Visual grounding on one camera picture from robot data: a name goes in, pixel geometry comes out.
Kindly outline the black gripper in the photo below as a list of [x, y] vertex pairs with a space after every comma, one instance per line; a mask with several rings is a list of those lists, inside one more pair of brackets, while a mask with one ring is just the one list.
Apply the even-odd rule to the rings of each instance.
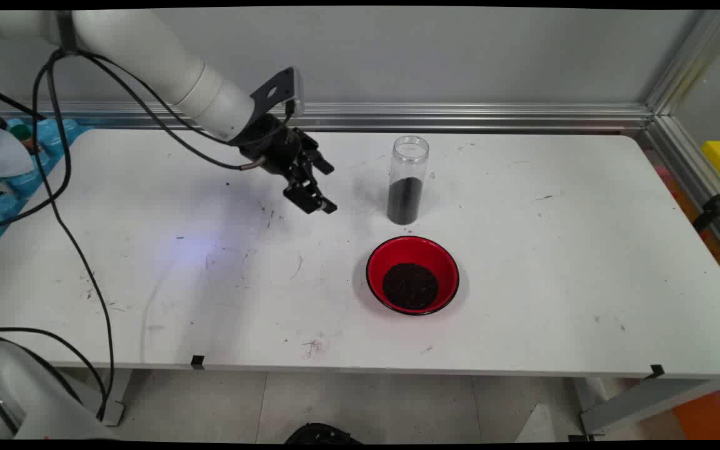
[[287, 181], [283, 196], [306, 214], [322, 211], [332, 214], [338, 206], [323, 196], [313, 168], [328, 176], [334, 166], [318, 150], [318, 143], [305, 132], [284, 124], [266, 113], [242, 131], [233, 143], [242, 156], [255, 161], [263, 158], [260, 168]]

